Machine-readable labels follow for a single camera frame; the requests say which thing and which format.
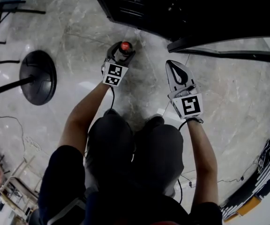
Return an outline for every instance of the marble floor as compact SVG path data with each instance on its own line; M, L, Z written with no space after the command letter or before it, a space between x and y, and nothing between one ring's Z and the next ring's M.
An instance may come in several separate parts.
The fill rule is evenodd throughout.
M212 143L218 162L218 180L239 179L250 167L270 137L270 64L265 62L215 59L167 52L163 38L110 22L97 0L26 0L21 8L42 9L46 15L11 14L0 26L0 60L23 59L36 49L48 52L55 61L58 83L53 99L34 106L20 88L0 94L0 154L13 170L23 158L35 159L23 174L33 187L44 174L50 155L55 151L64 123L73 107L101 80L100 68L107 49L115 42L127 40L136 56L120 87L115 88L114 109L140 129L146 119L159 113L167 124L179 127L181 121L169 104L165 62L176 60L190 67L203 96L203 127ZM269 50L263 39L220 43L218 48ZM18 80L19 64L0 65L0 86ZM112 102L108 91L96 118ZM184 171L182 206L189 210L195 183L195 163L186 126L184 137ZM255 169L251 166L247 178ZM222 203L243 182L219 182ZM180 188L175 186L175 199Z

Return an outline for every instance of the shoe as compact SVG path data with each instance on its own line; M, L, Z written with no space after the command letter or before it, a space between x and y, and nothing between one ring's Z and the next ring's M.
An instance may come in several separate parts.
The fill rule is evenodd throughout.
M154 128L163 124L164 124L164 119L161 116L153 117L144 125L142 130L135 133L134 135L135 143L141 144L141 141L145 138L147 134L149 134Z
M104 113L104 116L109 115L109 114L112 114L112 115L118 115L118 116L119 116L119 114L117 113L117 111L115 111L113 108L108 109L108 110Z

